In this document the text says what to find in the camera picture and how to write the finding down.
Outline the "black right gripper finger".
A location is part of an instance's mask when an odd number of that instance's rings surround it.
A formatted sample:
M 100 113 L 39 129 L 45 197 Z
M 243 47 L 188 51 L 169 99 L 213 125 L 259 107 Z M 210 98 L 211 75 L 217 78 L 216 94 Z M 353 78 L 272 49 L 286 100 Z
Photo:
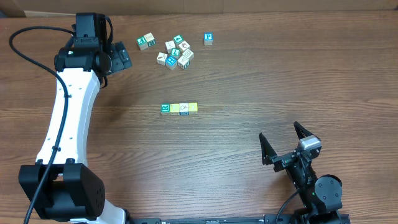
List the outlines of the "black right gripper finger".
M 299 139 L 303 139 L 313 135 L 313 133 L 305 129 L 298 121 L 294 122 L 294 128 Z
M 262 133 L 259 133 L 259 140 L 261 143 L 262 164 L 271 165 L 273 160 L 277 158 L 277 154 L 272 146 L 269 144 L 267 138 Z

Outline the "green R wooden block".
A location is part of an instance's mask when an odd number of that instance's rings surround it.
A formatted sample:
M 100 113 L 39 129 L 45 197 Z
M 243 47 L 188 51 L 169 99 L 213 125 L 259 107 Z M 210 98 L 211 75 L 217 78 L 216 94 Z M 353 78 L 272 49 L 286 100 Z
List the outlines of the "green R wooden block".
M 170 104 L 169 103 L 161 104 L 160 112 L 161 112 L 161 115 L 169 115 L 170 114 Z

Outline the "yellow G wooden block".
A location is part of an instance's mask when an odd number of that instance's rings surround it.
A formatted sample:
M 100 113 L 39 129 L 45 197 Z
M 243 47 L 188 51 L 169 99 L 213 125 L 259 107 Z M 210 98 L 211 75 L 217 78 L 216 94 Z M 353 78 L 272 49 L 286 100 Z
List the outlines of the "yellow G wooden block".
M 170 104 L 170 114 L 171 115 L 179 115 L 180 114 L 180 104 L 179 103 Z

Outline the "white block blue side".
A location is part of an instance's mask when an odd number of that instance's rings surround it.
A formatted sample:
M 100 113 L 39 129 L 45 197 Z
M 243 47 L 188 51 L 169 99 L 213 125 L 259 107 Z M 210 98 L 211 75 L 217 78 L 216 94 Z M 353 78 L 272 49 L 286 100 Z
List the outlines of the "white block blue side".
M 188 103 L 180 103 L 179 104 L 179 114 L 180 115 L 189 115 Z

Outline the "white pineapple wooden block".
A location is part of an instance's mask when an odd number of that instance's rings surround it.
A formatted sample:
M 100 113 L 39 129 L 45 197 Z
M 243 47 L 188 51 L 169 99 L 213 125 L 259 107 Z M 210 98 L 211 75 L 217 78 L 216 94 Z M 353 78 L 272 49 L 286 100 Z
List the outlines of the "white pineapple wooden block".
M 189 112 L 189 114 L 198 114 L 198 103 L 197 102 L 189 102 L 188 112 Z

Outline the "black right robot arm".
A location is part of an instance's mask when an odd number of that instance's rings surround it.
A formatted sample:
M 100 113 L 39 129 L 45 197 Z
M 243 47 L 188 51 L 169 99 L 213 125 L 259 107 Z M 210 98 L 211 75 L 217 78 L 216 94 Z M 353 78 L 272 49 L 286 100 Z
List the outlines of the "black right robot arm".
M 275 172 L 285 170 L 293 182 L 295 192 L 279 208 L 274 218 L 275 223 L 349 223 L 347 216 L 342 216 L 343 207 L 342 181 L 335 175 L 317 177 L 312 168 L 312 161 L 320 155 L 320 138 L 305 129 L 299 122 L 294 122 L 298 136 L 298 145 L 290 153 L 277 155 L 265 135 L 259 133 L 262 163 L 273 165 Z M 303 208 L 294 211 L 287 218 L 282 212 L 295 196 L 299 196 Z

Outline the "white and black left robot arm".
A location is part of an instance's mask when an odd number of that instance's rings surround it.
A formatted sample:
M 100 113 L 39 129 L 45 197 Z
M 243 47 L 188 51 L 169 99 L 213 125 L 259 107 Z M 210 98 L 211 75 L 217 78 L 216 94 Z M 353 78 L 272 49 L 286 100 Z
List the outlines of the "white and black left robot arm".
M 44 220 L 71 223 L 132 223 L 129 212 L 105 198 L 103 181 L 88 168 L 86 140 L 91 111 L 110 73 L 131 67 L 122 42 L 104 51 L 94 45 L 62 48 L 55 56 L 57 94 L 47 138 L 19 183 Z

